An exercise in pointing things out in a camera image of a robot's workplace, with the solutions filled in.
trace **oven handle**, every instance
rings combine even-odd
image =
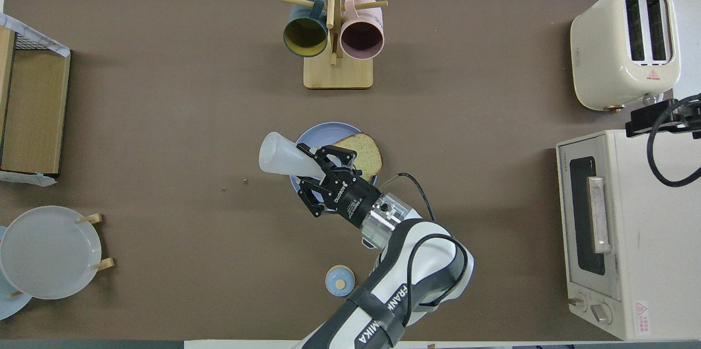
[[[587,177],[587,190],[594,253],[607,254],[611,252],[611,244],[608,242],[608,226],[606,224],[604,178],[600,176]]]

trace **oven door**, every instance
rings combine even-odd
[[[561,145],[558,153],[570,280],[620,301],[615,237],[608,237],[610,249],[594,249],[595,239],[599,248],[605,248],[601,240],[613,233],[613,200],[606,187],[606,179],[611,177],[606,134]],[[590,189],[594,182],[588,178],[598,182],[599,189],[603,185],[603,194]]]

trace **mug handle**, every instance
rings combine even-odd
[[[314,0],[314,5],[311,7],[309,17],[312,19],[321,19],[321,12],[324,9],[326,0]]]
[[[346,0],[343,4],[346,6],[346,15],[348,19],[358,19],[358,10],[355,9],[356,0]]]

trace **brown table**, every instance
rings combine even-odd
[[[72,64],[58,184],[0,182],[0,224],[47,204],[101,212],[117,266],[32,300],[0,338],[302,338],[343,301],[326,271],[362,279],[376,254],[260,172],[258,147],[341,121],[378,141],[380,181],[419,179],[475,257],[465,294],[405,339],[612,339],[566,306],[553,150],[628,119],[573,92],[569,25],[595,1],[389,0],[375,85],[308,91],[278,0],[5,0]],[[410,182],[390,191],[427,216]]]

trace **black cable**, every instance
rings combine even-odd
[[[669,105],[655,120],[653,123],[652,128],[650,129],[650,136],[648,137],[648,145],[647,145],[647,153],[648,153],[648,165],[650,166],[650,169],[652,170],[653,174],[655,177],[662,182],[663,184],[669,186],[669,187],[681,187],[681,186],[686,186],[690,184],[691,182],[695,181],[696,179],[701,178],[701,167],[699,167],[696,171],[694,171],[691,175],[687,176],[684,179],[681,179],[680,181],[669,181],[669,179],[665,178],[661,172],[659,172],[659,169],[657,165],[655,164],[655,156],[653,155],[653,144],[655,142],[655,136],[657,135],[657,132],[659,130],[659,126],[662,124],[664,119],[671,114],[671,112],[678,107],[681,107],[681,105],[686,105],[689,104],[689,102],[694,101],[694,100],[701,100],[701,94],[697,94],[695,96],[689,96],[686,97],[685,99],[681,99],[677,102],[675,102],[672,105]]]
[[[380,191],[384,191],[383,189],[384,189],[385,187],[387,187],[389,184],[391,184],[391,182],[393,182],[396,178],[398,178],[398,177],[400,177],[400,176],[405,176],[405,177],[411,179],[411,182],[413,182],[413,184],[416,185],[416,188],[418,189],[418,192],[421,194],[421,197],[423,198],[423,203],[426,204],[426,209],[428,209],[428,215],[431,217],[431,221],[434,221],[434,222],[435,222],[435,221],[436,221],[436,217],[433,216],[433,209],[431,209],[431,203],[428,202],[428,197],[426,197],[426,193],[423,192],[423,188],[421,187],[421,185],[418,183],[418,181],[416,181],[416,178],[415,178],[415,177],[411,176],[411,174],[409,174],[409,173],[407,173],[407,172],[399,172],[398,174],[396,174],[395,176],[393,176],[389,181],[384,182],[384,183],[379,187],[379,190],[380,190]]]
[[[416,256],[416,251],[418,250],[418,247],[420,247],[424,242],[433,238],[441,238],[453,242],[455,247],[460,249],[460,251],[463,253],[463,271],[460,272],[460,275],[458,276],[458,279],[456,279],[453,286],[451,286],[450,289],[446,290],[445,293],[441,294],[441,296],[435,299],[434,301],[441,301],[446,296],[448,296],[448,294],[450,294],[458,285],[458,283],[460,283],[460,281],[463,279],[463,276],[465,276],[465,271],[468,269],[468,251],[466,251],[465,248],[463,248],[463,246],[460,244],[460,242],[458,242],[457,239],[445,234],[429,234],[419,239],[418,242],[416,242],[416,244],[413,245],[413,248],[411,248],[408,266],[406,267],[406,315],[404,316],[404,321],[401,323],[401,325],[403,325],[404,327],[406,327],[406,325],[409,323],[409,319],[411,319],[411,312],[413,312],[413,308],[411,307],[411,269],[413,265],[413,258],[414,256]]]

